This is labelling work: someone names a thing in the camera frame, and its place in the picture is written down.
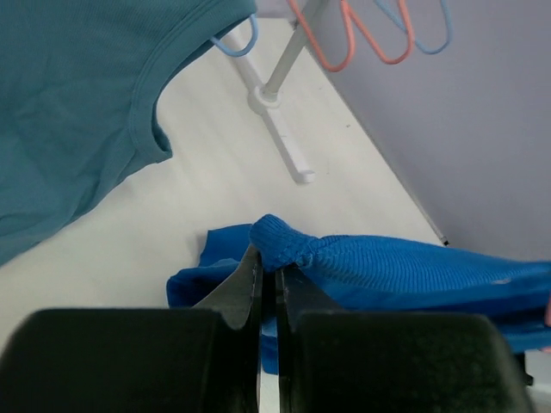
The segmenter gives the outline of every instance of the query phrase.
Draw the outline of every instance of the pink hanger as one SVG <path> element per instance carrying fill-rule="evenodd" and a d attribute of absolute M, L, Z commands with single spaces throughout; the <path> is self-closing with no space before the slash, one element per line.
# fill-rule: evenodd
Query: pink hanger
<path fill-rule="evenodd" d="M 363 37 L 365 37 L 365 39 L 371 45 L 371 48 L 373 48 L 373 51 L 379 57 L 379 59 L 383 63 L 386 63 L 387 65 L 396 65 L 404 61 L 412 52 L 413 46 L 415 44 L 415 35 L 413 33 L 412 19 L 410 18 L 409 10 L 407 9 L 406 0 L 397 0 L 397 1 L 398 1 L 399 12 L 406 26 L 407 48 L 404 54 L 397 57 L 396 59 L 390 59 L 382 51 L 381 47 L 376 42 L 373 35 L 369 32 L 368 28 L 365 27 L 360 17 L 349 5 L 348 1 L 340 0 L 340 9 L 341 9 L 341 14 L 343 15 L 344 28 L 346 30 L 346 40 L 348 42 L 348 52 L 346 54 L 346 58 L 344 58 L 344 60 L 340 64 L 331 65 L 327 61 L 327 58 L 325 57 L 323 51 L 321 50 L 321 47 L 319 46 L 319 43 L 316 40 L 316 37 L 313 35 L 313 31 L 310 28 L 310 25 L 308 24 L 308 22 L 306 21 L 306 18 L 302 14 L 302 11 L 300 10 L 299 5 L 296 3 L 295 0 L 287 0 L 287 1 L 289 3 L 289 7 L 296 14 L 296 17 L 300 25 L 302 26 L 302 28 L 304 28 L 306 37 L 310 40 L 313 50 L 318 56 L 319 62 L 321 63 L 323 68 L 326 69 L 327 71 L 332 71 L 332 72 L 341 71 L 346 66 L 348 66 L 348 64 L 354 57 L 354 53 L 356 52 L 356 37 L 354 35 L 353 23 L 356 24 L 356 27 L 360 30 L 360 32 L 362 32 Z"/>

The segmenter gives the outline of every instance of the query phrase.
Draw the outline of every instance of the blue knit garment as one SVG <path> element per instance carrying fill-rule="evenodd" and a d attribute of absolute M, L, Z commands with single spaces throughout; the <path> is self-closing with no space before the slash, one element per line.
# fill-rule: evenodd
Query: blue knit garment
<path fill-rule="evenodd" d="M 298 264 L 346 309 L 486 314 L 515 353 L 551 345 L 551 328 L 543 322 L 551 262 L 516 262 L 391 237 L 311 237 L 273 215 L 253 226 L 210 231 L 199 267 L 169 279 L 169 305 L 199 302 L 237 268 L 249 243 L 268 272 Z M 277 371 L 275 337 L 272 320 L 263 326 L 268 373 Z"/>

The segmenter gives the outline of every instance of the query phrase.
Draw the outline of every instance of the gray wall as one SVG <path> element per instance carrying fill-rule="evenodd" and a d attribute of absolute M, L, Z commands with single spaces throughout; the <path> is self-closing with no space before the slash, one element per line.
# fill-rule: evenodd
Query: gray wall
<path fill-rule="evenodd" d="M 337 61 L 345 42 L 334 3 L 317 32 Z M 350 3 L 389 55 L 402 53 L 405 36 L 372 0 Z M 439 2 L 408 3 L 418 38 L 443 42 Z M 443 53 L 387 66 L 359 40 L 331 80 L 451 245 L 551 259 L 551 1 L 449 8 L 455 39 Z"/>
<path fill-rule="evenodd" d="M 307 0 L 295 0 L 303 8 Z M 257 16 L 264 18 L 279 18 L 295 20 L 293 11 L 287 0 L 257 0 Z"/>

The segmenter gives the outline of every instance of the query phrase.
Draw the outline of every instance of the clothes hanger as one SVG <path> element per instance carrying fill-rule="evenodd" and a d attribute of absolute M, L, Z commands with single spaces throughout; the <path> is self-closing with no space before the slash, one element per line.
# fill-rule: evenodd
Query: clothes hanger
<path fill-rule="evenodd" d="M 350 63 L 350 61 L 354 57 L 354 53 L 356 52 L 356 37 L 354 35 L 353 25 L 356 25 L 356 27 L 360 30 L 360 32 L 363 34 L 363 37 L 365 37 L 365 39 L 371 45 L 371 48 L 373 49 L 375 54 L 383 63 L 387 65 L 396 65 L 404 61 L 410 55 L 413 49 L 413 44 L 415 43 L 415 35 L 413 33 L 412 21 L 409 15 L 409 11 L 407 9 L 406 0 L 397 1 L 399 12 L 405 24 L 405 31 L 407 34 L 407 48 L 401 56 L 398 56 L 395 59 L 391 59 L 382 51 L 381 47 L 379 46 L 373 35 L 369 32 L 360 17 L 349 5 L 348 1 L 340 0 L 340 9 L 343 16 L 344 29 L 346 31 L 346 39 L 348 42 L 348 52 L 344 60 L 338 65 L 331 65 L 327 60 L 297 2 L 295 0 L 288 0 L 288 3 L 291 10 L 296 14 L 297 20 L 299 21 L 300 25 L 302 26 L 302 28 L 304 28 L 306 37 L 310 40 L 313 50 L 316 53 L 316 56 L 318 57 L 322 67 L 327 71 L 337 72 L 344 69 Z"/>
<path fill-rule="evenodd" d="M 404 26 L 404 23 L 402 22 L 402 20 L 399 18 L 398 15 L 396 15 L 393 11 L 391 11 L 385 3 L 383 3 L 383 0 L 375 0 L 375 4 L 377 5 L 377 7 L 379 7 L 379 9 L 381 9 L 381 11 L 385 15 L 387 15 L 387 17 L 390 20 L 393 21 L 393 23 L 396 26 L 401 28 L 403 31 L 406 31 L 406 26 Z M 446 41 L 444 42 L 443 45 L 441 45 L 440 47 L 438 47 L 436 49 L 429 49 L 423 43 L 421 43 L 419 40 L 415 40 L 415 45 L 424 54 L 438 54 L 439 52 L 444 50 L 446 47 L 448 47 L 449 43 L 452 41 L 452 39 L 454 37 L 454 30 L 453 30 L 453 26 L 452 26 L 452 23 L 451 23 L 451 16 L 449 14 L 448 3 L 447 3 L 446 0 L 440 0 L 440 5 L 442 6 L 442 12 L 444 14 L 444 20 L 446 21 L 446 33 L 447 33 Z"/>
<path fill-rule="evenodd" d="M 210 41 L 214 43 L 216 47 L 218 47 L 226 56 L 229 56 L 231 58 L 241 58 L 245 56 L 248 52 L 252 50 L 252 48 L 256 45 L 258 40 L 258 21 L 256 15 L 251 15 L 249 17 L 249 22 L 251 23 L 251 41 L 249 41 L 249 44 L 245 46 L 243 50 L 232 50 L 228 46 L 226 46 L 220 39 L 217 39 L 215 37 L 211 37 Z"/>

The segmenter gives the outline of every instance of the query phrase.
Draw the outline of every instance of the white surface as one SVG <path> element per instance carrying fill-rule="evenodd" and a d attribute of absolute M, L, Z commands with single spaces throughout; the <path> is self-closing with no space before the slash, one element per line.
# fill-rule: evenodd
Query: white surface
<path fill-rule="evenodd" d="M 255 54 L 269 73 L 290 28 L 260 24 Z M 315 235 L 438 242 L 306 53 L 283 91 L 282 110 L 318 171 L 315 183 L 292 181 L 231 62 L 212 50 L 178 75 L 158 104 L 174 158 L 130 177 L 95 211 L 0 268 L 0 347 L 44 307 L 165 307 L 167 278 L 196 264 L 208 229 L 265 213 Z M 276 411 L 276 389 L 276 378 L 263 381 L 263 411 Z"/>
<path fill-rule="evenodd" d="M 538 389 L 530 389 L 532 400 L 536 405 L 536 413 L 551 413 L 551 393 Z"/>
<path fill-rule="evenodd" d="M 551 405 L 551 355 L 533 351 L 526 356 L 526 369 L 535 378 L 534 392 L 536 399 Z"/>

